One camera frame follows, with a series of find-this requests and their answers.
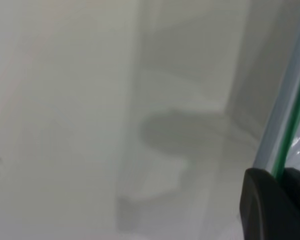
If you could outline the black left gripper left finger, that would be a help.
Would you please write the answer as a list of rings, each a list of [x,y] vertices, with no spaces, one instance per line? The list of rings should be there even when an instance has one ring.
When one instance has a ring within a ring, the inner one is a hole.
[[[299,239],[299,212],[265,170],[245,171],[239,212],[245,240]]]

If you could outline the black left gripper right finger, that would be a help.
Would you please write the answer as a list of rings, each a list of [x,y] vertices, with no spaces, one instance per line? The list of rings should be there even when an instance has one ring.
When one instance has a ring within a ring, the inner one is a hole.
[[[285,168],[281,188],[284,191],[280,209],[282,240],[300,240],[300,170]]]

